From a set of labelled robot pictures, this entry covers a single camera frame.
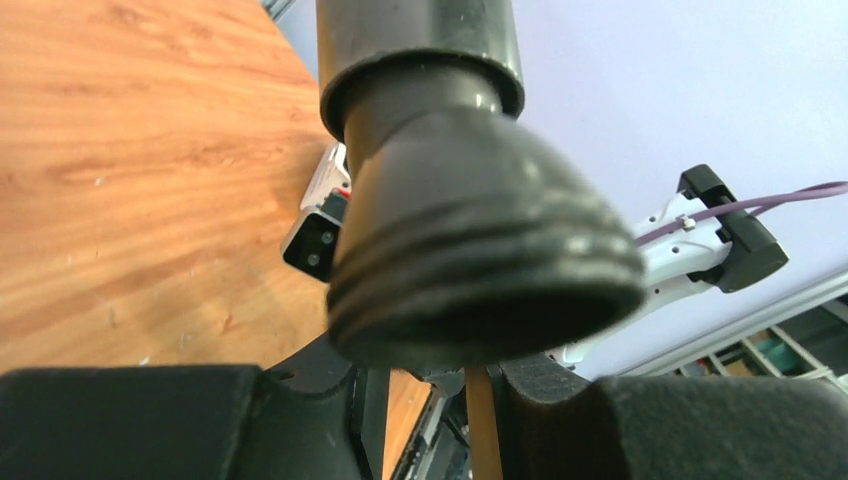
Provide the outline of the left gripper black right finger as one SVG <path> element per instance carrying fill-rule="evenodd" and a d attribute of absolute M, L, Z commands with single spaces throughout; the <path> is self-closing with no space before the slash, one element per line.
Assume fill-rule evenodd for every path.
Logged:
<path fill-rule="evenodd" d="M 539 355 L 495 383 L 509 479 L 843 479 L 847 398 L 821 380 L 612 376 Z"/>

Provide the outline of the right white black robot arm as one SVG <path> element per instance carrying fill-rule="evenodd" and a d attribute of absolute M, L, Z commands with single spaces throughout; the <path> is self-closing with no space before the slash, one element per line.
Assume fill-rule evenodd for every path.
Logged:
<path fill-rule="evenodd" d="M 710 289 L 746 289 L 788 262 L 788 255 L 757 216 L 784 201 L 773 195 L 738 201 L 706 164 L 679 178 L 671 200 L 633 227 L 646 266 L 646 300 L 627 319 L 547 356 L 574 368 L 598 344 L 653 312 Z"/>

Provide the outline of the grey faucet with lever handle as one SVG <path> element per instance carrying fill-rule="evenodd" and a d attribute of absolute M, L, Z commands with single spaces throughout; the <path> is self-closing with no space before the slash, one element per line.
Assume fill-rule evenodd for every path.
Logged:
<path fill-rule="evenodd" d="M 508 1 L 320 1 L 321 118 L 352 197 L 328 336 L 362 367 L 485 366 L 603 331 L 645 297 L 620 216 L 519 122 Z"/>

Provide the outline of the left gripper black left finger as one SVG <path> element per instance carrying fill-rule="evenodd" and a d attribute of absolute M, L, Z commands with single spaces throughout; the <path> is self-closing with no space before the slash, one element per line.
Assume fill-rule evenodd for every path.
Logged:
<path fill-rule="evenodd" d="M 5 479 L 377 479 L 390 374 L 320 336 L 285 361 L 1 378 Z"/>

